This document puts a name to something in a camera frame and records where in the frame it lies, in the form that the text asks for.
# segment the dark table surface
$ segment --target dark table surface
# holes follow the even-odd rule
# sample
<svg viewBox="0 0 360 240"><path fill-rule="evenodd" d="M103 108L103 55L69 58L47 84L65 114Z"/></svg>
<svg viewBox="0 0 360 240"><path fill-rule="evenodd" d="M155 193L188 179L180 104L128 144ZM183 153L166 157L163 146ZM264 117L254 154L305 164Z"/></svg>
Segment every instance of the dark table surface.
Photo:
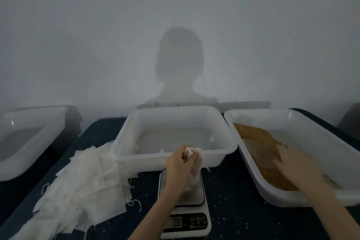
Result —
<svg viewBox="0 0 360 240"><path fill-rule="evenodd" d="M327 128L351 146L360 149L360 142L307 111L296 109ZM116 138L125 119L102 119L93 123L66 151L20 206L0 227L0 239L9 239L32 217L32 209L41 197L43 185L51 183L74 156L76 150L99 147ZM144 172L132 180L135 187L134 206L96 227L89 229L86 239L127 239L157 199L160 172ZM312 208L279 208L266 203L257 191L238 150L225 157L211 172L202 169L205 193L211 216L210 239L328 239ZM359 222L360 206L348 208ZM84 233L59 234L56 239L83 239Z"/></svg>

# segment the blurred hand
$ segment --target blurred hand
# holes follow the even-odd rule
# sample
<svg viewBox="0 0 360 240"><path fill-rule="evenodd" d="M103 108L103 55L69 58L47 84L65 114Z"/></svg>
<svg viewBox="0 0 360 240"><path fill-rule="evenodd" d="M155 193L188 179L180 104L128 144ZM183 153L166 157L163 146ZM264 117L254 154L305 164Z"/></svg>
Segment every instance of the blurred hand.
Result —
<svg viewBox="0 0 360 240"><path fill-rule="evenodd" d="M186 187L191 168L199 155L198 152L194 152L194 154L184 162L184 151L186 147L186 145L180 146L166 159L166 189L172 192L173 195L178 196L178 198L181 197Z"/></svg>
<svg viewBox="0 0 360 240"><path fill-rule="evenodd" d="M314 190L323 186L325 181L313 158L296 149L287 149L282 145L279 149L281 162L273 160L280 172L301 192Z"/></svg>

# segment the person's left arm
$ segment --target person's left arm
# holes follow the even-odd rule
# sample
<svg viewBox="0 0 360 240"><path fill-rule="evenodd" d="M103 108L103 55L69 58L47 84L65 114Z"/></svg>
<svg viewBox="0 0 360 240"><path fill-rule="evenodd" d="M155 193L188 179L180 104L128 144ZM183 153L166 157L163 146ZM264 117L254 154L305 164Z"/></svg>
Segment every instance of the person's left arm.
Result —
<svg viewBox="0 0 360 240"><path fill-rule="evenodd" d="M176 203L188 182L191 168L198 157L195 152L186 162L182 160L186 146L176 149L166 160L166 187L154 206L137 226L128 240L158 240Z"/></svg>

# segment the wall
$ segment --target wall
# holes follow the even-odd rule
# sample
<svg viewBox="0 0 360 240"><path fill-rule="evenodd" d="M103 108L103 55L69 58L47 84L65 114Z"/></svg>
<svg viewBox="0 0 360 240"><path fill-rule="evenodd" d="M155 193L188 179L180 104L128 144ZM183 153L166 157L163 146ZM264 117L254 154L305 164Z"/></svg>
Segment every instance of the wall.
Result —
<svg viewBox="0 0 360 240"><path fill-rule="evenodd" d="M0 111L73 105L84 131L152 102L266 101L336 124L360 100L359 0L0 3Z"/></svg>

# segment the scale control panel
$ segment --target scale control panel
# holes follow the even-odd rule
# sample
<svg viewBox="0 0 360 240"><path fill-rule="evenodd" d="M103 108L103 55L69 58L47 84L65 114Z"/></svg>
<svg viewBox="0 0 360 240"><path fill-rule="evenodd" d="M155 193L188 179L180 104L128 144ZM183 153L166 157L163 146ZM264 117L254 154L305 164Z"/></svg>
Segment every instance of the scale control panel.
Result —
<svg viewBox="0 0 360 240"><path fill-rule="evenodd" d="M208 221L204 213L172 214L166 222L163 233L204 230L207 226Z"/></svg>

